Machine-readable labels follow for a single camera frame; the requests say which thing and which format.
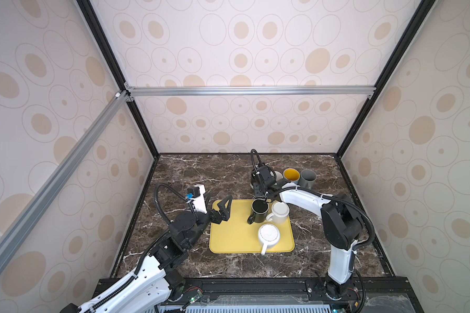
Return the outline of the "small grey mug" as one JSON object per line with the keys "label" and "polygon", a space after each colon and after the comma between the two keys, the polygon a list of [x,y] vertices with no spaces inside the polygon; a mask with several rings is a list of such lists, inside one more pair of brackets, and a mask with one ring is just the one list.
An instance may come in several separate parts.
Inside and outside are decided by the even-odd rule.
{"label": "small grey mug", "polygon": [[275,180],[276,180],[276,182],[278,183],[282,179],[283,179],[283,174],[278,172],[278,171],[275,171]]}

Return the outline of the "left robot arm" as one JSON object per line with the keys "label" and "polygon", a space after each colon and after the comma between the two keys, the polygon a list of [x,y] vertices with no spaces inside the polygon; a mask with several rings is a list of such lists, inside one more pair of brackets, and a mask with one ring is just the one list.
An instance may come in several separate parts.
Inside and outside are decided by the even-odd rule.
{"label": "left robot arm", "polygon": [[228,221],[231,195],[218,202],[218,209],[201,209],[203,197],[187,199],[190,209],[179,214],[168,230],[141,255],[137,266],[90,301],[77,306],[69,304],[62,312],[145,312],[170,298],[182,297],[184,279],[176,268],[188,258],[188,250],[211,223]]}

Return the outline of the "large grey mug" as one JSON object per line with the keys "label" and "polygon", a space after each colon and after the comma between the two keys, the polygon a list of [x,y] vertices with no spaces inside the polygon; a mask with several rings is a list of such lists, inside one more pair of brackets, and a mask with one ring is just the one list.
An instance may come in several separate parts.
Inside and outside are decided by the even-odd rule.
{"label": "large grey mug", "polygon": [[300,172],[300,179],[298,180],[298,185],[305,189],[312,189],[313,184],[315,183],[317,174],[313,170],[302,170]]}

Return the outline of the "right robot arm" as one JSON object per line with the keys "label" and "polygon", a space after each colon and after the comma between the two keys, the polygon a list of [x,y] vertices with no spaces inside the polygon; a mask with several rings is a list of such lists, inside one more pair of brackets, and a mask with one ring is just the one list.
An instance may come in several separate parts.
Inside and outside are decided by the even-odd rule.
{"label": "right robot arm", "polygon": [[278,181],[276,178],[275,171],[266,164],[254,165],[251,184],[256,198],[279,199],[314,213],[322,220],[325,237],[331,245],[324,289],[331,299],[341,299],[351,285],[357,250],[371,245],[375,239],[372,221],[344,194],[321,194],[287,179]]}

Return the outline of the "black mug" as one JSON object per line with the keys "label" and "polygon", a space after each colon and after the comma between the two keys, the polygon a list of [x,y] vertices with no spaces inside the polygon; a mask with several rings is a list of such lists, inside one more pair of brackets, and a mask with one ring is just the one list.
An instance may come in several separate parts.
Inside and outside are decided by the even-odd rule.
{"label": "black mug", "polygon": [[269,204],[266,200],[254,200],[251,204],[251,214],[247,219],[248,224],[263,223],[269,211]]}

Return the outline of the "blue mug yellow inside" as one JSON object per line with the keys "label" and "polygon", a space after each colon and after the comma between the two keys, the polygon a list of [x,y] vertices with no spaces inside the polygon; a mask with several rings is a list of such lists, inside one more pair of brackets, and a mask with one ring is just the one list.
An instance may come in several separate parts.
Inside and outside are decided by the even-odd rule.
{"label": "blue mug yellow inside", "polygon": [[283,177],[297,185],[300,180],[300,172],[294,168],[287,168],[283,172]]}

